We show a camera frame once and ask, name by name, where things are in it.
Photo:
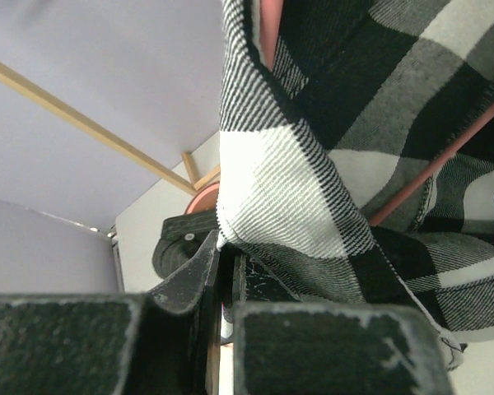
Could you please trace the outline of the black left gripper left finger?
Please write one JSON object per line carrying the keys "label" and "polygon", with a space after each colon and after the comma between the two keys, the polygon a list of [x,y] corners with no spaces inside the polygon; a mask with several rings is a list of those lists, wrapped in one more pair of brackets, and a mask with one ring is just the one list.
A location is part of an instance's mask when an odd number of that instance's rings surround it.
{"label": "black left gripper left finger", "polygon": [[148,292],[0,295],[0,394],[215,394],[217,232]]}

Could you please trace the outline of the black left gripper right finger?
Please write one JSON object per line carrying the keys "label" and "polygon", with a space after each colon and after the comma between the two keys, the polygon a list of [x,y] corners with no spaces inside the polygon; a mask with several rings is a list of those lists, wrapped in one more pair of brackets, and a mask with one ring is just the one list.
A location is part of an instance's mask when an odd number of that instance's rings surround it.
{"label": "black left gripper right finger", "polygon": [[235,258],[237,394],[451,394],[425,318],[395,305],[300,302],[261,263]]}

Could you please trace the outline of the black white checked shirt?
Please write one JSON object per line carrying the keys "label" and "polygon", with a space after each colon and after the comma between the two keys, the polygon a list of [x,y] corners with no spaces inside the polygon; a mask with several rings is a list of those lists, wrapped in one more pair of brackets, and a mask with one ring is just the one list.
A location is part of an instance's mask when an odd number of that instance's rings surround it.
{"label": "black white checked shirt", "polygon": [[286,1],[273,70],[258,1],[225,1],[218,245],[301,300],[405,304],[445,367],[494,340],[494,1]]}

